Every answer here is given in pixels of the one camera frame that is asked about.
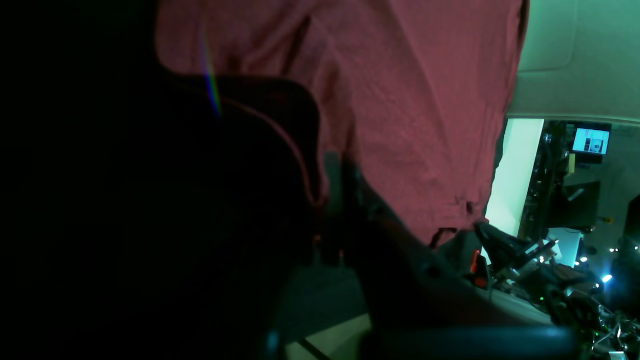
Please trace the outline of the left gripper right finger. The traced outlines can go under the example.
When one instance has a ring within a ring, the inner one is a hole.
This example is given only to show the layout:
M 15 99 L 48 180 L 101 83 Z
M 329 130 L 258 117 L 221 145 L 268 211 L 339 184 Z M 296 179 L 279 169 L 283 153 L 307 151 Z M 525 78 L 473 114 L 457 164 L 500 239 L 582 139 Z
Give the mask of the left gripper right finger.
M 356 274 L 371 331 L 361 360 L 573 360 L 568 328 L 533 325 L 477 294 L 405 227 L 334 152 L 323 155 L 329 198 L 322 260 Z

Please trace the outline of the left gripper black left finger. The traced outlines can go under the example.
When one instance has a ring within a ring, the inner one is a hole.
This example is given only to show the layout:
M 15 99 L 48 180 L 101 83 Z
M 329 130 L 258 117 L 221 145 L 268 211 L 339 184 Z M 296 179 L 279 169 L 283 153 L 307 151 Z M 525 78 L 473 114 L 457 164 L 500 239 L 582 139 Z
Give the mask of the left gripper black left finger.
M 286 79 L 160 73 L 1 121 L 3 360 L 253 360 L 321 207 L 319 109 Z

